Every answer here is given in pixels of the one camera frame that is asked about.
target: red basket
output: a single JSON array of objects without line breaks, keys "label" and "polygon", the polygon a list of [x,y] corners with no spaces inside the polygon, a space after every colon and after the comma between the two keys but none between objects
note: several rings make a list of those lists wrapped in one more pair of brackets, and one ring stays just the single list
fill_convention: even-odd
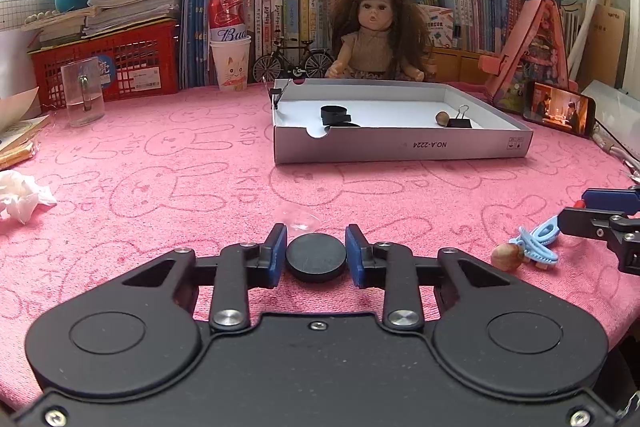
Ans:
[{"label": "red basket", "polygon": [[66,107],[60,66],[98,56],[105,100],[178,92],[174,20],[33,52],[40,105]]}]

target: budweiser can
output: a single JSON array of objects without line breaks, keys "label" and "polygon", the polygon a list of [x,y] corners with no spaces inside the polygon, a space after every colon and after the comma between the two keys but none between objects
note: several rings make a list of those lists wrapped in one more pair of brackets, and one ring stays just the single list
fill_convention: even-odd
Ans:
[{"label": "budweiser can", "polygon": [[209,1],[209,39],[213,42],[246,38],[242,0]]}]

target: glass cup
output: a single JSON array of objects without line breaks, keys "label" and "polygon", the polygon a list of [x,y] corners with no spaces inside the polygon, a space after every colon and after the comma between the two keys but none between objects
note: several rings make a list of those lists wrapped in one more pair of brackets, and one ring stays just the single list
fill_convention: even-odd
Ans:
[{"label": "glass cup", "polygon": [[98,57],[77,60],[60,68],[66,111],[71,127],[87,125],[104,116]]}]

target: white tray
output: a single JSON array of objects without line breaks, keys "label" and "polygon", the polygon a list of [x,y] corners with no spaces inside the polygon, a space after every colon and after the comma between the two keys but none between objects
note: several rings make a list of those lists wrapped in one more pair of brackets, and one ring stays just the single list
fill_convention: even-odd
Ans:
[{"label": "white tray", "polygon": [[[275,87],[283,88],[284,79]],[[360,127],[325,127],[323,105],[341,105]],[[443,128],[468,105],[471,129]],[[274,160],[281,163],[451,160],[525,156],[533,131],[475,97],[444,84],[308,79],[290,83],[273,109]]]}]

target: phone screen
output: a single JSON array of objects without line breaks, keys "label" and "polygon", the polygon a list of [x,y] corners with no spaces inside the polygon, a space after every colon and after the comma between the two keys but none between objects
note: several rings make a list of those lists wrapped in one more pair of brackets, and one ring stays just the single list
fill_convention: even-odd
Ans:
[{"label": "phone screen", "polygon": [[524,114],[527,120],[580,136],[586,133],[591,102],[587,96],[536,82],[529,100]]}]

